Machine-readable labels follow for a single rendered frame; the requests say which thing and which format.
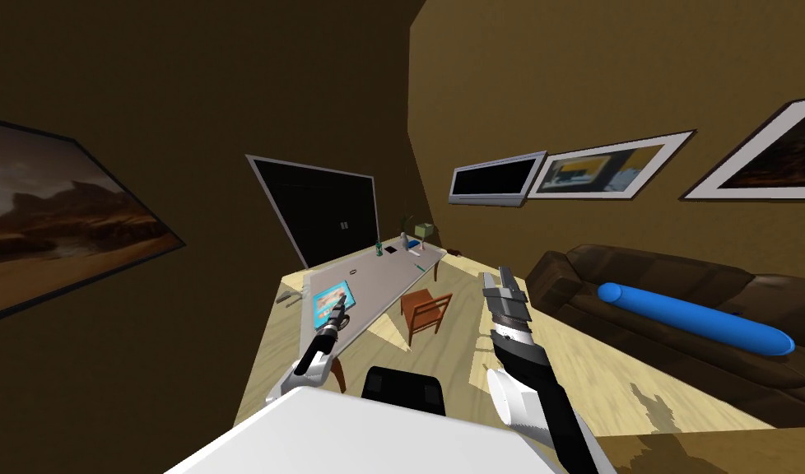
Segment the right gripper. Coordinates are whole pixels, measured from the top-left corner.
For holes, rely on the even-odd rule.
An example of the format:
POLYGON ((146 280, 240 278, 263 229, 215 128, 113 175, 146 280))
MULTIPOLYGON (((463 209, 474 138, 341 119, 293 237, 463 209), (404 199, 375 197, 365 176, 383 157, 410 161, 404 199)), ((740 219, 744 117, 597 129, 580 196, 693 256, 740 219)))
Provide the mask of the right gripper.
POLYGON ((501 287, 491 272, 483 272, 483 296, 497 327, 531 333, 528 298, 509 267, 499 267, 501 287))

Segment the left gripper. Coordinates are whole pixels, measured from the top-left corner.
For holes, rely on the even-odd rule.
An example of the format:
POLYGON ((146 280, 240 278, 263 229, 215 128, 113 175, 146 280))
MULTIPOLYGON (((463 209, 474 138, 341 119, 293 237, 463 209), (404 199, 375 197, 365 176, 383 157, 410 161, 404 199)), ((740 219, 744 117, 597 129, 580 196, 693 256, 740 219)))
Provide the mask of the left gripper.
POLYGON ((348 324, 349 319, 351 319, 346 314, 346 310, 347 297, 341 295, 338 302, 332 307, 326 326, 334 328, 336 332, 341 331, 348 324))

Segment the blue picture book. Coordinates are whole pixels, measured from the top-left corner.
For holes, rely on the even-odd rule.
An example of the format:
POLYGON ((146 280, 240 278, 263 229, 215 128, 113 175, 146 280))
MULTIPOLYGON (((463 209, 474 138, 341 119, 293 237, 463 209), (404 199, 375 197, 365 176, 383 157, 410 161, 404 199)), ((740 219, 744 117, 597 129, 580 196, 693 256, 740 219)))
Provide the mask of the blue picture book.
POLYGON ((346 280, 342 280, 314 296, 312 303, 314 330, 319 330, 326 324, 343 295, 346 297, 345 309, 349 310, 356 304, 356 301, 346 280))

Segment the grey long table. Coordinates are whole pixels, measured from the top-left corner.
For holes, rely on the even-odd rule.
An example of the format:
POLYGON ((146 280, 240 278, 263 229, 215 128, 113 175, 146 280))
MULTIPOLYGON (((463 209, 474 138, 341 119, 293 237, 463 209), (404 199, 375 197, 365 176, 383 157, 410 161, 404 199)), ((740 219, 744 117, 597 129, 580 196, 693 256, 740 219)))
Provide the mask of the grey long table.
POLYGON ((346 280, 355 297, 356 304, 347 310, 351 321, 339 332, 338 341, 333 348, 335 356, 339 356, 445 254, 444 249, 431 244, 426 245, 423 250, 384 252, 382 256, 376 256, 375 250, 370 248, 335 263, 308 270, 303 276, 300 346, 297 357, 302 357, 315 337, 312 308, 314 296, 346 280), (413 263, 426 271, 419 271, 413 263))

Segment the brown wooden chair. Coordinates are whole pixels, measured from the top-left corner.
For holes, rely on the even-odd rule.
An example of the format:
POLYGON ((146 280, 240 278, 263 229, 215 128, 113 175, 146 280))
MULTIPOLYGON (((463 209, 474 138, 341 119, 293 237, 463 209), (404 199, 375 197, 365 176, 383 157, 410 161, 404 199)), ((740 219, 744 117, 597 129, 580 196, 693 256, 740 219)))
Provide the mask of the brown wooden chair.
POLYGON ((446 294, 434 298, 427 290, 418 290, 407 293, 400 298, 401 315, 405 318, 408 330, 407 344, 412 345, 413 335, 434 328, 435 333, 440 330, 445 312, 452 300, 452 295, 446 294))

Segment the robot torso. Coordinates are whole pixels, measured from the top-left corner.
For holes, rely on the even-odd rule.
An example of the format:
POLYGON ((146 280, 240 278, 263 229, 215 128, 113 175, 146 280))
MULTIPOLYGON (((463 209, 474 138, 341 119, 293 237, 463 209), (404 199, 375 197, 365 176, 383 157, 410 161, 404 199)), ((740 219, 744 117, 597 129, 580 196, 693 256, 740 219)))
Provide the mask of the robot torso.
POLYGON ((302 387, 165 474, 564 474, 508 430, 302 387))

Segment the white framed yellow picture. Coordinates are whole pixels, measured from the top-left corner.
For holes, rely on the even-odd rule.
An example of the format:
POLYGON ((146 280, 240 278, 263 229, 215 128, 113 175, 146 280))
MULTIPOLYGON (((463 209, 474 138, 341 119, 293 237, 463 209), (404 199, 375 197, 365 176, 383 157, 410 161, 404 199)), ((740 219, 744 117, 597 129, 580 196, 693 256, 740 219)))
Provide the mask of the white framed yellow picture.
POLYGON ((632 200, 695 130, 548 156, 528 199, 632 200))

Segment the dark brown sofa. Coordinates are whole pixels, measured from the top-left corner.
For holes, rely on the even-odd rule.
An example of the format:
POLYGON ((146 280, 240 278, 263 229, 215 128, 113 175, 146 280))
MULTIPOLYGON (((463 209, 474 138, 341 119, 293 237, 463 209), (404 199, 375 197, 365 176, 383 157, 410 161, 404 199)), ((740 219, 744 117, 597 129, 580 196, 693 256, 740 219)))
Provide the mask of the dark brown sofa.
POLYGON ((530 304, 776 428, 805 427, 805 278, 638 249, 582 244, 547 251, 526 277, 530 304), (777 328, 796 342, 755 355, 619 309, 604 283, 637 287, 777 328))

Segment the blue cylinder cushion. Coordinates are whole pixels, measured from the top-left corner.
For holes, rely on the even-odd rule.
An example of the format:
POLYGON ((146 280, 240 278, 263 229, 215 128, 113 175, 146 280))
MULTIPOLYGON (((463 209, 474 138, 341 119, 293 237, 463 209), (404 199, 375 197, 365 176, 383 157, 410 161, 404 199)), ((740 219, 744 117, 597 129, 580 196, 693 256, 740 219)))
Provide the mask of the blue cylinder cushion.
POLYGON ((796 348, 777 328, 637 287, 607 282, 597 296, 620 309, 761 356, 785 356, 796 348))

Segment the white framed dark picture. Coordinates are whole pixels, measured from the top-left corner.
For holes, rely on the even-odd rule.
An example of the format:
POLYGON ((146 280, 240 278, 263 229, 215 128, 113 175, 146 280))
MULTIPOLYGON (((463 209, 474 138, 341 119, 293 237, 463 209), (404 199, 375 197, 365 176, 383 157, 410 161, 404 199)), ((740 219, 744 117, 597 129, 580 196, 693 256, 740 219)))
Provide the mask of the white framed dark picture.
POLYGON ((805 99, 783 105, 680 199, 804 202, 805 99))

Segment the grey wall television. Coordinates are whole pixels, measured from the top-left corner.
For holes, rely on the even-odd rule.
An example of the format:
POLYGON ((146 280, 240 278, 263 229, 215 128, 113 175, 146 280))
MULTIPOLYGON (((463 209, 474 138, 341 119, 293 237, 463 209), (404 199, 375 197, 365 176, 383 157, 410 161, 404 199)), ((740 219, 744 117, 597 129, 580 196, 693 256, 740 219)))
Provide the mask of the grey wall television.
POLYGON ((450 184, 449 204, 521 207, 546 158, 547 152, 539 151, 458 167, 450 184))

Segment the desert landscape wall picture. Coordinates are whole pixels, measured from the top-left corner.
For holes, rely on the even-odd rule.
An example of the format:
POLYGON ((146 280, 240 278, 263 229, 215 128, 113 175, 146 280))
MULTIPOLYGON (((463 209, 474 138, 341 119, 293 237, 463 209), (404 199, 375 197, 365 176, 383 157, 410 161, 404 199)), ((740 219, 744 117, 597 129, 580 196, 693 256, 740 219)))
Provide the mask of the desert landscape wall picture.
POLYGON ((0 320, 183 246, 76 140, 0 120, 0 320))

